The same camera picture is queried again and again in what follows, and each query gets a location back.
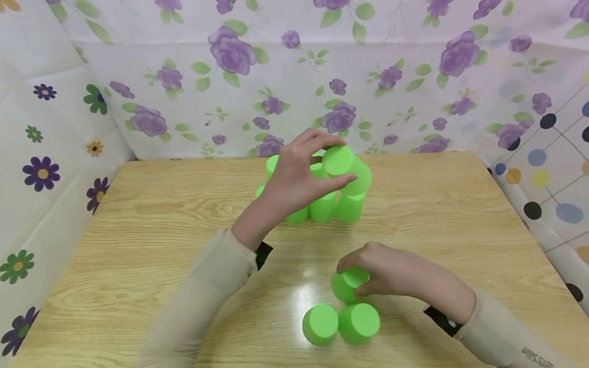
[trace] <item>hand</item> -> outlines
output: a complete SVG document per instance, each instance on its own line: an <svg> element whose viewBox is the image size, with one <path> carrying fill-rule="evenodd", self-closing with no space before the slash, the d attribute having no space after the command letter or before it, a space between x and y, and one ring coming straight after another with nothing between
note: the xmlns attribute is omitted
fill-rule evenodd
<svg viewBox="0 0 589 368"><path fill-rule="evenodd" d="M366 243L340 259L337 272L350 267L364 268L370 274L370 280L356 289L356 296L410 296L460 324L474 311L476 297L468 285L446 268L410 251Z"/></svg>

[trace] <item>wooden table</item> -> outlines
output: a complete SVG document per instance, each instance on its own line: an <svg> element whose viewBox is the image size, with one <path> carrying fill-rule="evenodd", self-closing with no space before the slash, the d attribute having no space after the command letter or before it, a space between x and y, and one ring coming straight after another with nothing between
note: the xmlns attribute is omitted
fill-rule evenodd
<svg viewBox="0 0 589 368"><path fill-rule="evenodd" d="M369 240L449 267L579 367L589 362L589 321L475 154L362 159L374 179L361 221L272 231L274 252L223 307L199 367L484 366L406 297L374 299L382 327L365 346L340 337L323 348L306 342L304 313L318 303L342 306L330 275ZM127 163L12 367L133 367L203 244L231 226L263 181L262 159Z"/></svg>

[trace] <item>yellow dot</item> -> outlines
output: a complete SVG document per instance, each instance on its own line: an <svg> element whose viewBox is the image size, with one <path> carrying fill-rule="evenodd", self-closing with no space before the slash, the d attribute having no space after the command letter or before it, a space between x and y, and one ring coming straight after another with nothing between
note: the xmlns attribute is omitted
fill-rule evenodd
<svg viewBox="0 0 589 368"><path fill-rule="evenodd" d="M518 168L510 168L505 175L505 180L510 184L517 184L521 180L521 171Z"/></svg>
<svg viewBox="0 0 589 368"><path fill-rule="evenodd" d="M544 188L546 185L548 185L549 179L550 176L545 170L534 171L532 173L532 177L530 178L532 185L537 188Z"/></svg>
<svg viewBox="0 0 589 368"><path fill-rule="evenodd" d="M582 259L586 263L589 263L589 247L577 247L577 254L579 255L580 259Z"/></svg>

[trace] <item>beige sleeve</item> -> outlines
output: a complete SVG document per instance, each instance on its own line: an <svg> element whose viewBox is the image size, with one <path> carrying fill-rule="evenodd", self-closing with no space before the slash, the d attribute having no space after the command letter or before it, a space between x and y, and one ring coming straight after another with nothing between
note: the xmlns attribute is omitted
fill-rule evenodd
<svg viewBox="0 0 589 368"><path fill-rule="evenodd" d="M256 254L241 245L231 230L219 231L156 320L136 367L194 368L223 303L256 271Z"/></svg>
<svg viewBox="0 0 589 368"><path fill-rule="evenodd" d="M476 290L472 317L454 336L485 364L506 368L572 368L497 299Z"/></svg>

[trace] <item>orange flower print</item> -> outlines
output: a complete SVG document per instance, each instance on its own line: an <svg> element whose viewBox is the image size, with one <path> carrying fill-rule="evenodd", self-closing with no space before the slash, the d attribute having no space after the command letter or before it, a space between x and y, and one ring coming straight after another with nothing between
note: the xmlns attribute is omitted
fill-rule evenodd
<svg viewBox="0 0 589 368"><path fill-rule="evenodd" d="M86 151L90 154L90 156L98 157L102 153L103 148L104 146L102 143L100 143L100 141L93 141L86 146Z"/></svg>
<svg viewBox="0 0 589 368"><path fill-rule="evenodd" d="M15 0L0 0L0 13L4 13L4 7L15 12L21 11L21 6Z"/></svg>

